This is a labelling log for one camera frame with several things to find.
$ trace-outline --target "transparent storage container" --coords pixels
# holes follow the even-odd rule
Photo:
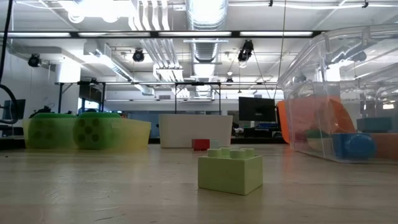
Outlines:
[[[339,162],[398,161],[398,24],[315,37],[278,85],[293,149]]]

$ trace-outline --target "air duct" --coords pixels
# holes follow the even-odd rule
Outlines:
[[[186,0],[190,30],[223,30],[226,23],[228,0]],[[210,77],[214,73],[218,53],[217,43],[191,44],[193,61],[206,63],[193,66],[196,76]]]
[[[123,77],[127,82],[139,82],[133,78],[133,75],[124,68],[117,60],[112,59],[112,49],[107,44],[101,44],[97,40],[89,40],[84,44],[84,54],[97,58],[98,63],[106,65],[115,74]],[[155,90],[144,85],[134,85],[143,95],[153,96]]]

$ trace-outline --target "ceiling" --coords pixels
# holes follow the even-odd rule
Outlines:
[[[118,0],[123,4],[129,0]],[[102,18],[89,17],[79,24],[68,22],[68,14],[64,9],[40,9],[44,5],[38,1],[18,1],[14,5],[13,28],[16,31],[60,31],[60,30],[79,30],[79,31],[109,31],[109,30],[130,30],[127,18],[122,17],[114,23],[107,23]],[[49,7],[60,7],[56,1],[44,1]],[[228,18],[226,30],[332,30],[342,27],[366,26],[376,24],[389,24],[398,22],[398,8],[396,7],[367,7],[338,9],[338,10],[313,10],[313,9],[292,9],[283,7],[256,6],[253,4],[268,3],[269,1],[229,1]],[[298,6],[337,6],[344,2],[344,6],[363,4],[364,1],[329,1],[329,0],[294,0],[287,1],[288,5]],[[186,30],[187,18],[184,9],[184,1],[169,0],[169,24],[173,30]],[[274,4],[284,4],[284,1],[274,1]],[[398,1],[377,1],[372,0],[370,4],[394,4]],[[3,29],[5,21],[7,1],[0,0],[0,30]],[[239,68],[235,53],[243,45],[244,39],[225,39],[228,43],[221,44],[219,49],[218,61],[221,64],[215,68],[213,80],[225,81],[227,72],[233,73],[234,81],[238,82],[261,82],[264,78],[269,82],[276,82],[278,76],[283,74],[291,61],[303,49],[310,39],[254,39],[254,49],[256,57],[249,59],[246,68]],[[71,52],[76,57],[84,59],[83,44],[84,40],[15,40],[15,46],[32,47],[60,47]],[[137,47],[142,47],[138,39],[103,39],[101,43],[108,44],[113,50],[112,58],[117,60],[123,67],[142,81],[155,81],[152,75],[153,62],[146,56],[140,63],[134,63],[132,53]],[[190,58],[190,46],[184,44],[183,39],[174,40],[175,51],[178,60],[183,67],[183,77],[192,76],[192,64]],[[106,67],[98,64],[86,65],[83,67],[83,76],[96,77],[99,80],[116,81],[117,75]]]

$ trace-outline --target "black monitor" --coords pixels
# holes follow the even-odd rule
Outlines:
[[[239,120],[276,122],[275,100],[239,97]]]
[[[25,111],[25,100],[17,100],[18,111],[17,111],[17,119],[24,119],[24,111]],[[15,106],[11,100],[6,100],[4,102],[2,112],[2,119],[14,119],[15,116]]]

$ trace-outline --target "security camera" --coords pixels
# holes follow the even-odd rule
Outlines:
[[[132,59],[135,62],[142,62],[144,60],[144,53],[142,53],[142,49],[136,49],[136,52],[132,56]]]
[[[253,42],[251,40],[245,40],[243,47],[238,55],[240,62],[247,62],[251,57],[251,52],[254,50]]]
[[[232,83],[232,82],[234,82],[234,80],[233,80],[231,77],[229,77],[229,78],[226,79],[226,82],[227,82],[227,83]]]
[[[30,56],[30,59],[27,61],[27,64],[30,67],[34,67],[34,68],[38,68],[42,66],[42,60],[40,59],[40,55],[39,54],[32,54],[32,56]]]

